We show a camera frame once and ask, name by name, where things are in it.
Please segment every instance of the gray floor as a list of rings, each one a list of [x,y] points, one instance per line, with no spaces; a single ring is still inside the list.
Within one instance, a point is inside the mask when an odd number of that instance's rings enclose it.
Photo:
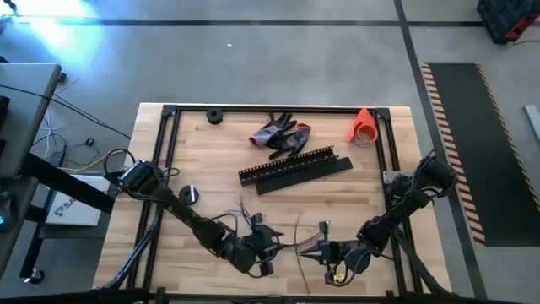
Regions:
[[[86,5],[92,8],[86,16],[101,18],[397,20],[392,0],[95,0]],[[403,6],[410,20],[479,20],[470,0],[403,0]],[[80,8],[70,9],[66,15],[82,15]],[[522,106],[540,106],[540,44],[496,46],[483,28],[416,27],[411,35],[420,62],[475,62],[486,69],[539,189],[540,159],[535,156],[540,155],[540,144]],[[540,39],[540,28],[529,29],[523,39]],[[78,78],[60,95],[125,133],[132,130],[140,102],[411,106],[422,151],[432,146],[399,27],[10,24],[0,37],[0,54],[12,62],[59,62]],[[128,145],[62,108],[52,106],[51,116],[52,126],[63,127],[58,132],[70,145],[86,138],[95,138],[101,152]],[[43,153],[44,147],[37,150]],[[69,158],[84,162],[89,153],[77,149]],[[435,209],[452,288],[471,296],[447,202],[438,202]],[[47,279],[25,285],[17,273],[31,224],[25,224],[24,231],[0,295],[91,287],[102,239],[47,241],[38,261]],[[537,302],[540,248],[475,251],[489,298]]]

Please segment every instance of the orange traffic cone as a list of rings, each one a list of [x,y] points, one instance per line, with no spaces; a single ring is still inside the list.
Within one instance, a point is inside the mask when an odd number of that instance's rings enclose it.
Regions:
[[[358,138],[366,143],[373,143],[378,137],[379,133],[375,127],[375,119],[368,109],[360,110],[360,113],[354,119],[353,126],[348,131],[347,140],[353,142],[355,138]]]

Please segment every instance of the wooden tabletop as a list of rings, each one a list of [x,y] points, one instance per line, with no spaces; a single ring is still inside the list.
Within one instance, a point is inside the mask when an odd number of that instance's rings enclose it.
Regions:
[[[161,108],[162,104],[141,104],[139,107],[129,147],[138,159],[152,159]],[[408,107],[390,107],[390,112],[401,168],[413,171],[421,155],[411,111]],[[299,214],[298,240],[317,233],[321,220],[330,220],[331,240],[354,239],[364,222],[385,212],[375,146],[360,148],[345,140],[354,117],[348,114],[294,114],[293,119],[312,127],[304,152],[333,145],[334,152],[349,157],[354,168],[259,196],[253,185],[240,185],[238,171],[268,162],[272,150],[254,148],[247,140],[267,122],[267,114],[226,112],[224,121],[214,126],[208,123],[204,112],[184,111],[173,161],[173,167],[180,170],[180,175],[170,179],[170,187],[177,192],[187,184],[194,185],[200,198],[192,207],[207,217],[238,209],[241,197],[252,214],[261,212],[265,224],[285,234],[281,242],[293,242],[294,223]],[[170,128],[165,138],[169,138],[169,133]],[[161,166],[165,162],[166,142]],[[142,203],[125,196],[117,199],[94,285],[103,285],[110,280],[131,253],[141,206]],[[232,221],[224,222],[234,226]],[[239,223],[240,233],[247,233],[247,224],[240,219]],[[431,274],[449,290],[432,205],[416,212],[411,223],[418,255]],[[392,255],[390,245],[385,254]],[[142,285],[145,261],[146,255],[143,255],[137,286]],[[301,258],[300,262],[312,295],[384,296],[386,290],[397,291],[393,262],[384,258],[372,258],[370,267],[343,288],[325,285],[324,268],[317,262],[306,258]],[[408,265],[406,257],[403,257],[403,264]],[[165,213],[152,290],[165,287],[168,293],[184,294],[306,295],[293,250],[280,252],[273,260],[273,267],[274,274],[258,280],[241,274],[228,262],[202,248],[185,225]],[[411,290],[408,269],[405,274]]]

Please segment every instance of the hazard stripe tape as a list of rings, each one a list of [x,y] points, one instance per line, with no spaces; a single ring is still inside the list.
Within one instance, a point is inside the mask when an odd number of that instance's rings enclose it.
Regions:
[[[478,244],[484,245],[485,235],[483,234],[480,218],[473,201],[473,194],[471,193],[471,188],[467,185],[467,178],[465,177],[465,171],[463,170],[462,162],[460,161],[459,153],[457,152],[456,143],[454,142],[454,138],[451,136],[451,126],[446,120],[445,108],[440,100],[437,85],[428,64],[424,64],[422,66],[422,73],[424,74],[424,82],[426,88],[428,89],[431,107],[435,114],[435,120],[437,121],[448,162],[457,173],[457,192],[459,194],[460,201],[462,202],[463,209],[465,210],[467,222],[471,228],[472,238]]]
[[[525,170],[525,166],[523,165],[523,161],[521,160],[521,157],[519,156],[519,153],[517,152],[516,146],[514,145],[512,137],[510,136],[510,132],[508,131],[508,128],[506,127],[506,123],[505,123],[502,115],[500,114],[499,105],[497,104],[497,101],[495,100],[493,91],[489,87],[488,81],[486,80],[485,72],[482,70],[482,68],[479,65],[477,65],[477,68],[478,68],[478,72],[480,73],[480,75],[483,76],[482,77],[483,84],[485,85],[485,88],[488,91],[489,98],[493,102],[494,109],[497,112],[497,117],[499,118],[500,125],[503,128],[503,131],[505,132],[506,139],[508,140],[508,143],[510,144],[510,147],[512,148],[512,152],[514,152],[514,157],[516,158],[517,165],[521,169],[521,174],[525,178],[525,183],[527,184],[527,186],[529,188],[529,191],[531,192],[531,195],[532,195],[535,203],[537,204],[537,209],[540,212],[540,203],[538,202],[536,191],[534,190],[534,187],[532,186],[531,180],[529,179],[529,176],[527,175],[527,171]]]

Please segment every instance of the glove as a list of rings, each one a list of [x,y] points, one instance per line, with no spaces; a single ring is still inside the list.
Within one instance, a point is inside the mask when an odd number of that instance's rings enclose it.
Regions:
[[[296,127],[298,131],[276,135],[267,143],[268,148],[277,150],[270,155],[270,160],[289,151],[292,151],[289,156],[295,156],[304,148],[305,143],[310,138],[311,127],[304,123],[299,123]]]
[[[273,113],[268,113],[268,115],[270,116],[270,122],[250,137],[250,143],[259,148],[267,144],[272,137],[283,135],[296,125],[296,121],[290,121],[292,114],[283,113],[278,120],[275,120]]]

